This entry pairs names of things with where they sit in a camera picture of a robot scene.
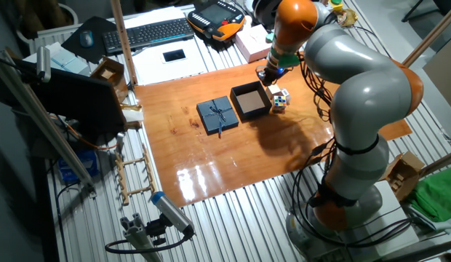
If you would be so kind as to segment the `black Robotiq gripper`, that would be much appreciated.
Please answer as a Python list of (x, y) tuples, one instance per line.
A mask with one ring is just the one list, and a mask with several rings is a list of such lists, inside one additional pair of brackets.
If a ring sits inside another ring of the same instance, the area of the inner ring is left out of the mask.
[(285, 74), (285, 68), (265, 68), (255, 71), (260, 82), (266, 87), (275, 84)]

